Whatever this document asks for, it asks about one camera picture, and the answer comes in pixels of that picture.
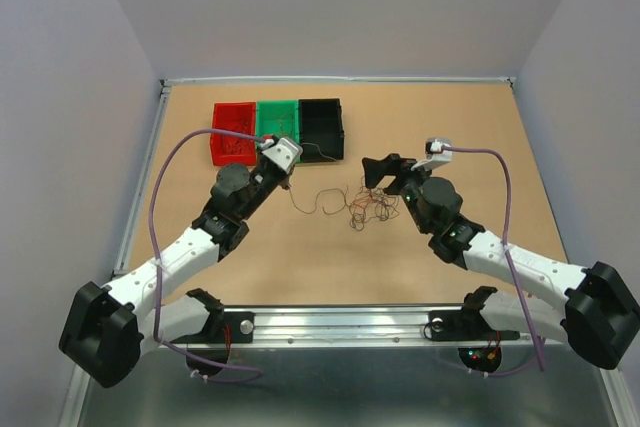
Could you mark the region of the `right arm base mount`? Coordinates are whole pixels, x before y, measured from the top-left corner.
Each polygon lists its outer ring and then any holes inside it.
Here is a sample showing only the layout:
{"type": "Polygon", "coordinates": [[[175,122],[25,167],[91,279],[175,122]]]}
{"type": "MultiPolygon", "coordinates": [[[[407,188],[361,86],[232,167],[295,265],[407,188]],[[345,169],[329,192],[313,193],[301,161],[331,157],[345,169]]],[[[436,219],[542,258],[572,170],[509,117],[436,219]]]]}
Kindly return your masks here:
{"type": "Polygon", "coordinates": [[[434,342],[489,341],[498,338],[499,331],[478,311],[456,308],[430,311],[422,335],[434,342]]]}

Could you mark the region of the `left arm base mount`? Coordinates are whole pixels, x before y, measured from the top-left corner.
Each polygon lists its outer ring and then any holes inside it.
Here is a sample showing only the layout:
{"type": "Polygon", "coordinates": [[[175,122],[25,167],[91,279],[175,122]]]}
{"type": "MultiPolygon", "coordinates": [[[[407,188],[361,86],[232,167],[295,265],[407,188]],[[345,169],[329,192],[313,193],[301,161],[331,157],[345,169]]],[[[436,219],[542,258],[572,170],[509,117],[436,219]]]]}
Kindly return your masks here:
{"type": "Polygon", "coordinates": [[[224,310],[211,314],[204,327],[183,336],[186,344],[250,344],[253,342],[255,313],[248,310],[224,310]]]}

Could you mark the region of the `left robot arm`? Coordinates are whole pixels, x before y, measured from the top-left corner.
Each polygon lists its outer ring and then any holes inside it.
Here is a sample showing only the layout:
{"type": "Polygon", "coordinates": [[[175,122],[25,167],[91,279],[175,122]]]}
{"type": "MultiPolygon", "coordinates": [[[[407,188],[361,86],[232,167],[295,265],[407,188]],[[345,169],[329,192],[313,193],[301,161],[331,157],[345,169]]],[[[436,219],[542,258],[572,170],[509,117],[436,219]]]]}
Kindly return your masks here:
{"type": "Polygon", "coordinates": [[[103,286],[88,282],[72,300],[59,350],[103,387],[122,381],[139,359],[183,336],[215,339],[223,318],[202,290],[164,305],[165,295],[227,257],[249,232],[251,215],[287,185],[294,160],[229,164],[216,175],[200,215],[158,257],[103,286]]]}

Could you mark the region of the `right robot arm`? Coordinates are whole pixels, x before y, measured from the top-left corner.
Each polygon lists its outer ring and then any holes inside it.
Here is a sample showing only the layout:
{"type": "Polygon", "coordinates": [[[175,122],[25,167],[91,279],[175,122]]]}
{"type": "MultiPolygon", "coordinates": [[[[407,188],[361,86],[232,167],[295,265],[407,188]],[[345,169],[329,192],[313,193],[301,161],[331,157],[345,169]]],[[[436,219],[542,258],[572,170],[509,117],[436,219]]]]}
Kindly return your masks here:
{"type": "Polygon", "coordinates": [[[453,184],[432,173],[453,151],[444,145],[421,161],[389,154],[363,158],[362,165],[370,189],[392,177],[385,193],[401,197],[441,261],[515,287],[515,296],[477,289],[455,324],[472,337],[528,332],[536,349],[541,339],[564,342],[590,364],[615,369],[639,333],[639,304],[619,272],[604,262],[584,267],[549,259],[467,219],[453,184]]]}

